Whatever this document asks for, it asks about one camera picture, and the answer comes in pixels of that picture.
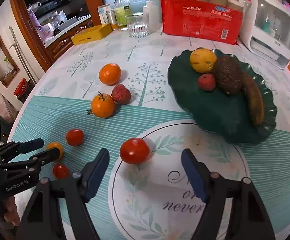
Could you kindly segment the person's left hand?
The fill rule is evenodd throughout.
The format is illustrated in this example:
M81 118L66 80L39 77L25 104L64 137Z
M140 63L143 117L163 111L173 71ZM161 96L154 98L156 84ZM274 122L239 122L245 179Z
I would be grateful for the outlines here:
M6 198L4 200L4 205L7 210L4 214L5 220L14 226L18 226L20 224L20 217L18 215L16 200L14 196Z

